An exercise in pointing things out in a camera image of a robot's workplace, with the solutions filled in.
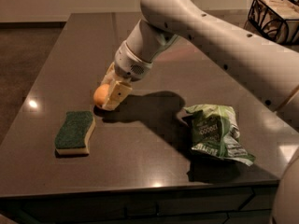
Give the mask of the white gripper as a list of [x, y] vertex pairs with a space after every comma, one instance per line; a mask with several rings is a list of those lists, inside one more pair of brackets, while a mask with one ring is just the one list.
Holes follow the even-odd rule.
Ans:
[[101, 81], [101, 84], [108, 84], [107, 94], [105, 95], [102, 108], [107, 111], [115, 110], [132, 91], [132, 87], [129, 83], [112, 81], [115, 73], [119, 77], [138, 81], [142, 79], [151, 68], [152, 63], [142, 61], [130, 51], [126, 42], [122, 42], [115, 53], [114, 63], [109, 66]]

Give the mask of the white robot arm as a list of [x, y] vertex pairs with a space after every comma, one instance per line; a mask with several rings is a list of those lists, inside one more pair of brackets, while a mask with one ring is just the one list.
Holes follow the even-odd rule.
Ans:
[[298, 52], [206, 14], [191, 0], [140, 0], [140, 6], [143, 18], [102, 80], [109, 90], [101, 108], [115, 109], [181, 36], [299, 131]]

